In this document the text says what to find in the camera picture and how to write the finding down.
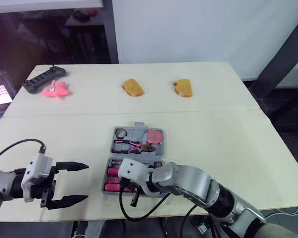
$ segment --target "pink plush toy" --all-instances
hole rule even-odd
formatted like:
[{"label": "pink plush toy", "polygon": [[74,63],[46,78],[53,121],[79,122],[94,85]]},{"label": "pink plush toy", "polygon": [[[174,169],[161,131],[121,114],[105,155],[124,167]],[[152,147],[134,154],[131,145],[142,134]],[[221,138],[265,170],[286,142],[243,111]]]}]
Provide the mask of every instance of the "pink plush toy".
[{"label": "pink plush toy", "polygon": [[65,88],[65,82],[55,82],[52,81],[51,86],[42,92],[42,95],[48,97],[61,97],[70,94],[70,92]]}]

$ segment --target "pink handle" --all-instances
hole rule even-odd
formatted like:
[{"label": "pink handle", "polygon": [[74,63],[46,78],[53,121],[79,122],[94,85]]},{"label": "pink handle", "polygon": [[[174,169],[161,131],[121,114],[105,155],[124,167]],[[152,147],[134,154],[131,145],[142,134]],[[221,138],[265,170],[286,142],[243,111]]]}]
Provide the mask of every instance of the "pink handle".
[{"label": "pink handle", "polygon": [[[120,189],[119,184],[107,183],[105,185],[105,191],[107,191],[107,192],[119,192],[119,189]],[[124,192],[132,192],[132,191],[125,188]]]},{"label": "pink handle", "polygon": [[108,177],[107,183],[120,183],[121,178],[118,177]]},{"label": "pink handle", "polygon": [[119,168],[109,167],[107,170],[108,175],[117,175]]}]

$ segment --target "cable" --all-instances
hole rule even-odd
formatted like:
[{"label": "cable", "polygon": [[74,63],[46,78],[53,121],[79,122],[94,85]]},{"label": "cable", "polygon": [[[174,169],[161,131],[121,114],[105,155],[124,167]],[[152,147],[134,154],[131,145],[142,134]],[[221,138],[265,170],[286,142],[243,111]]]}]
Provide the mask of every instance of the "cable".
[{"label": "cable", "polygon": [[83,235],[83,234],[77,234],[77,235],[75,235],[75,236],[72,236],[71,238],[75,238],[75,237],[78,237],[78,236],[85,237],[85,235]]},{"label": "cable", "polygon": [[180,238],[183,238],[183,228],[184,228],[184,224],[185,221],[187,220],[188,216],[190,215],[190,213],[197,207],[198,205],[194,205],[193,207],[191,207],[191,209],[188,211],[188,213],[185,215],[185,217],[183,218],[183,221],[181,223],[181,227],[180,227]]},{"label": "cable", "polygon": [[123,189],[120,189],[120,191],[119,191],[119,205],[120,205],[121,211],[123,212],[124,216],[129,221],[138,222],[138,221],[143,220],[147,216],[149,216],[152,212],[154,212],[167,199],[167,197],[170,196],[171,193],[166,194],[163,197],[163,199],[161,199],[161,201],[159,201],[159,203],[154,208],[152,208],[147,214],[143,215],[142,217],[138,217],[138,218],[133,218],[133,217],[128,216],[128,214],[126,213],[124,206],[123,206],[122,194],[123,194]]},{"label": "cable", "polygon": [[215,225],[214,223],[212,223],[211,226],[214,227],[214,230],[215,230],[215,233],[217,234],[217,236],[218,236],[219,238],[221,238],[222,236],[221,236],[221,234],[220,234],[218,228],[216,227],[216,225]]},{"label": "cable", "polygon": [[288,213],[288,212],[284,212],[282,210],[279,210],[279,209],[276,209],[277,211],[280,211],[281,213],[284,213],[285,215],[293,215],[293,214],[296,214],[298,212],[298,207],[297,207],[297,210],[295,212],[291,212],[291,213]]},{"label": "cable", "polygon": [[292,216],[292,217],[294,217],[294,216],[297,216],[298,213],[296,213],[296,214],[289,214],[289,213],[277,212],[277,213],[273,213],[273,214],[268,215],[267,217],[265,217],[265,219],[268,219],[268,218],[270,218],[272,216],[275,216],[275,215],[285,215],[285,216]]},{"label": "cable", "polygon": [[45,149],[46,149],[46,147],[45,147],[45,144],[44,144],[42,141],[37,140],[37,139],[25,139],[25,140],[21,140],[21,141],[18,141],[18,142],[16,142],[16,143],[13,143],[12,145],[6,147],[4,150],[2,150],[2,151],[0,152],[0,156],[1,156],[4,152],[6,152],[7,150],[11,149],[13,146],[18,145],[18,144],[21,144],[21,143],[23,143],[23,142],[27,142],[27,141],[35,141],[35,142],[40,143],[40,144],[41,144],[41,147],[40,147],[39,153],[43,153],[43,154],[45,153]]},{"label": "cable", "polygon": [[211,229],[211,235],[212,235],[212,238],[216,238],[216,236],[215,236],[215,232],[214,232],[213,222],[211,222],[211,224],[210,224],[210,229]]}]

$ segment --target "bread slice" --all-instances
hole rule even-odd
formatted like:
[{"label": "bread slice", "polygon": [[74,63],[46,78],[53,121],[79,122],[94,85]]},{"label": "bread slice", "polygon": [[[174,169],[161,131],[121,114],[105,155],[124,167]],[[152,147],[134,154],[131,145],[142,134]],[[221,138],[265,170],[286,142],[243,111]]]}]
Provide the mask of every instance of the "bread slice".
[{"label": "bread slice", "polygon": [[123,89],[132,97],[141,96],[144,93],[138,83],[133,79],[126,80],[123,84]]},{"label": "bread slice", "polygon": [[173,83],[175,92],[181,97],[189,98],[192,96],[191,84],[188,79],[180,79]]}]

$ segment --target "black object on shelf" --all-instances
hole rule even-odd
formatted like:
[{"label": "black object on shelf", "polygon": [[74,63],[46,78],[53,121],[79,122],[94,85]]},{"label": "black object on shelf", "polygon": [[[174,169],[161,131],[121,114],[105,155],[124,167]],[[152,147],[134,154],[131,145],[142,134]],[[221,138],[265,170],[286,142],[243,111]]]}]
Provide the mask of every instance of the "black object on shelf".
[{"label": "black object on shelf", "polygon": [[79,22],[88,22],[90,20],[90,16],[82,13],[81,11],[73,12],[72,16]]}]

